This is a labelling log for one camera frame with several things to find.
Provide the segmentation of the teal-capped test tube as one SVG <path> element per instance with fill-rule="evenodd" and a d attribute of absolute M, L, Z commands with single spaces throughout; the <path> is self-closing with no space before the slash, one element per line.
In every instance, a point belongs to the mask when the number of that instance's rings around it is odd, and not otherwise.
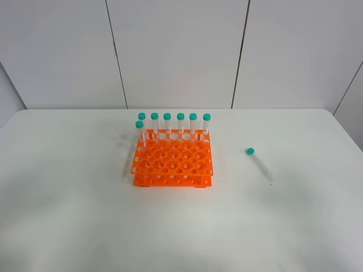
<path fill-rule="evenodd" d="M 262 160 L 258 157 L 256 151 L 254 148 L 249 147 L 245 149 L 246 155 L 249 156 L 253 162 L 257 165 L 257 167 L 260 169 L 262 174 L 270 181 L 270 183 L 273 183 L 273 176 L 270 169 L 262 162 Z"/>

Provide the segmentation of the back row tube four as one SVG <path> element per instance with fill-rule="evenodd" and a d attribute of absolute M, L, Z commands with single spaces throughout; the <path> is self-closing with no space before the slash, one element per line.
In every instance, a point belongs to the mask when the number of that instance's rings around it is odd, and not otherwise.
<path fill-rule="evenodd" d="M 185 119 L 184 113 L 178 113 L 177 114 L 178 133 L 179 134 L 183 134 L 184 133 L 184 119 Z"/>

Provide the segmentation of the back row tube two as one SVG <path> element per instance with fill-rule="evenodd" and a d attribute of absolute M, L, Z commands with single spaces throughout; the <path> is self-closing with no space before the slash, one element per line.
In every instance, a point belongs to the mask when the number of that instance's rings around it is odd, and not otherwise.
<path fill-rule="evenodd" d="M 159 133 L 159 115 L 157 112 L 153 112 L 151 114 L 151 120 L 153 123 L 153 133 L 158 134 Z"/>

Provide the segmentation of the front-left teal-capped tube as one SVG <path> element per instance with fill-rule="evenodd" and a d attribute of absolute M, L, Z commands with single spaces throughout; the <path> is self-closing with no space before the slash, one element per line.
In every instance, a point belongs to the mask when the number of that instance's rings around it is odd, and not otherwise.
<path fill-rule="evenodd" d="M 139 130 L 139 142 L 141 143 L 141 146 L 143 148 L 146 147 L 146 138 L 145 138 L 145 134 L 146 134 L 146 130 L 145 130 L 145 126 L 143 124 L 143 121 L 139 120 L 136 122 L 136 128 Z"/>

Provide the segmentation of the back row tube six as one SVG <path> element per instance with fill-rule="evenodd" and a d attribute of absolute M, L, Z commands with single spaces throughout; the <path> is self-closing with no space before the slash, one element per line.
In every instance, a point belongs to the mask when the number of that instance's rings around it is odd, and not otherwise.
<path fill-rule="evenodd" d="M 210 123 L 211 115 L 209 113 L 205 113 L 203 115 L 203 134 L 207 135 L 209 133 L 209 123 Z"/>

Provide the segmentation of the back row tube three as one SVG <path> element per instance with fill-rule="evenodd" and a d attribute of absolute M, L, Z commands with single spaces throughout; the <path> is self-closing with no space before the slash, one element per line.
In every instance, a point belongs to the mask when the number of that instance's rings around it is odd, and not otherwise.
<path fill-rule="evenodd" d="M 165 113 L 163 115 L 163 119 L 164 119 L 166 134 L 171 134 L 171 114 Z"/>

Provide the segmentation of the back row tube five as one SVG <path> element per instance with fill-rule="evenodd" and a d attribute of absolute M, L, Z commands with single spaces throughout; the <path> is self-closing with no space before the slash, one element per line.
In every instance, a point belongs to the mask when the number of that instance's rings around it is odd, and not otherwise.
<path fill-rule="evenodd" d="M 189 121 L 190 121 L 190 133 L 192 135 L 196 134 L 196 120 L 197 120 L 197 114 L 191 113 L 189 115 Z"/>

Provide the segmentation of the orange test tube rack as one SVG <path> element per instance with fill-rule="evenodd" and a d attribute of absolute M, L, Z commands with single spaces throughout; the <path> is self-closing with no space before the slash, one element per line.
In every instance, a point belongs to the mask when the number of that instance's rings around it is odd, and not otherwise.
<path fill-rule="evenodd" d="M 212 186 L 213 161 L 210 134 L 197 129 L 191 134 L 185 129 L 179 134 L 172 129 L 167 134 L 160 129 L 154 134 L 147 129 L 145 140 L 138 139 L 130 173 L 133 185 L 139 187 Z"/>

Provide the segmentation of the back row tube one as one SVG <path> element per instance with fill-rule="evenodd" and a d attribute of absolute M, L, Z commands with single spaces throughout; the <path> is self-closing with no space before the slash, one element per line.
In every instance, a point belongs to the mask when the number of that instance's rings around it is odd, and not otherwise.
<path fill-rule="evenodd" d="M 138 114 L 138 119 L 142 122 L 143 124 L 143 128 L 142 128 L 142 131 L 143 133 L 147 133 L 147 129 L 146 129 L 146 124 L 145 124 L 145 120 L 146 120 L 146 114 L 144 112 L 140 112 Z"/>

